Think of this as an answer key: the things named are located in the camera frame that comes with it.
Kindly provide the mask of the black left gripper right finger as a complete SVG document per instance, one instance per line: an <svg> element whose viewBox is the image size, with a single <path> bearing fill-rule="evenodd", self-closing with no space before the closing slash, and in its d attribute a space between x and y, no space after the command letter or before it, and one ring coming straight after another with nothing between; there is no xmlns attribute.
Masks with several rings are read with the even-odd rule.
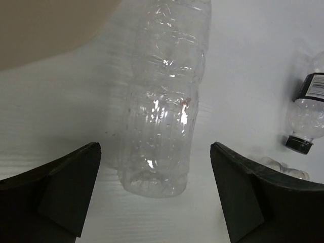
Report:
<svg viewBox="0 0 324 243"><path fill-rule="evenodd" d="M277 172L220 142L211 165L231 242L323 242L323 185Z"/></svg>

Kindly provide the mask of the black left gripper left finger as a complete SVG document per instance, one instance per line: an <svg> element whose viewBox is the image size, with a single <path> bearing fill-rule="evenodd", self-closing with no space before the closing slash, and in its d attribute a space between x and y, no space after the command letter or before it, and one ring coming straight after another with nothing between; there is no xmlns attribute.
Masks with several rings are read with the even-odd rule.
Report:
<svg viewBox="0 0 324 243"><path fill-rule="evenodd" d="M101 160L91 142L1 180L1 242L75 242L81 236Z"/></svg>

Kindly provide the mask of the clear bottle black label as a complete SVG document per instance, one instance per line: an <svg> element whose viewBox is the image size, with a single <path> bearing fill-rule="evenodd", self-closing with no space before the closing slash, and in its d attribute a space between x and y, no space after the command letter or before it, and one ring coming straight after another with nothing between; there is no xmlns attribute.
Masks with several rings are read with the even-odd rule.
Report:
<svg viewBox="0 0 324 243"><path fill-rule="evenodd" d="M311 60L293 105L288 112L292 133L285 146L298 153L308 154L313 140L323 137L323 52Z"/></svg>

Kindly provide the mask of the clear bottle white cap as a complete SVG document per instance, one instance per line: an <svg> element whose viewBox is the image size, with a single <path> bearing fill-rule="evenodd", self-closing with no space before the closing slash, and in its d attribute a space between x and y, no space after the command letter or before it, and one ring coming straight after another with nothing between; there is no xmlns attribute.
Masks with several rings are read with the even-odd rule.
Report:
<svg viewBox="0 0 324 243"><path fill-rule="evenodd" d="M113 164L130 193L168 198L187 186L211 15L210 1L146 1L140 12Z"/></svg>

